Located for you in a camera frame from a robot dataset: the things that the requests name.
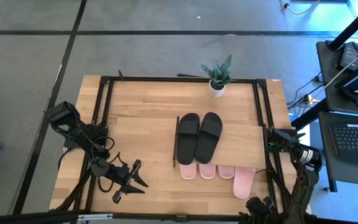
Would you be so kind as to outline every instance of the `pink slipper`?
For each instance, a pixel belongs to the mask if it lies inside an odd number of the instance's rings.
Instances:
[[[198,168],[200,169],[200,175],[204,179],[212,179],[216,174],[216,165],[211,164],[198,164]]]
[[[180,175],[185,180],[194,179],[197,175],[197,163],[192,163],[190,165],[181,165],[179,164]]]
[[[223,179],[230,179],[234,176],[234,167],[232,166],[218,166],[218,174]]]
[[[234,196],[239,199],[246,199],[249,197],[254,175],[255,169],[236,167],[233,180]]]

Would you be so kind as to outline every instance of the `succulent plant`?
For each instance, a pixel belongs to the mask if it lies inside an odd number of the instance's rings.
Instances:
[[[215,90],[221,90],[229,82],[233,81],[230,78],[231,55],[219,66],[218,61],[214,61],[214,69],[210,70],[207,66],[201,65],[201,68],[207,73],[211,79],[211,86]]]

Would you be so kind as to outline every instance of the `potted plant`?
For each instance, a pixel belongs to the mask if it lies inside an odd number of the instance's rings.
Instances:
[[[226,84],[233,81],[230,74],[231,55],[219,66],[218,61],[214,61],[214,69],[210,70],[207,66],[201,65],[201,68],[206,72],[209,77],[208,93],[213,97],[220,97],[223,94]]]

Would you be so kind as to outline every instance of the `gray carpet floor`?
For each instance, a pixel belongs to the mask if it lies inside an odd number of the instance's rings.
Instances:
[[[291,2],[296,11],[309,5]],[[0,30],[71,30],[79,6],[79,0],[0,0]],[[341,31],[352,20],[344,3],[322,2],[294,16],[283,12],[278,0],[88,0],[80,30]],[[224,60],[229,54],[233,77],[281,79],[289,101],[297,88],[319,72],[315,44],[326,39],[332,38],[77,36],[57,102],[76,101],[83,75],[117,75],[118,69],[127,76],[203,75],[200,64]],[[0,215],[10,211],[67,42],[66,35],[0,35],[0,141],[5,143],[0,150]],[[311,84],[300,93],[316,86]],[[63,138],[48,130],[24,212],[48,210],[62,146]],[[322,170],[311,201],[314,214],[358,221],[358,185],[340,183],[338,193],[322,192],[325,186]]]

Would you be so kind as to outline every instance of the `laptop keyboard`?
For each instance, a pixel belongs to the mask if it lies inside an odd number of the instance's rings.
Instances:
[[[358,151],[358,128],[348,127],[346,124],[337,124],[330,125],[330,130],[337,150]]]

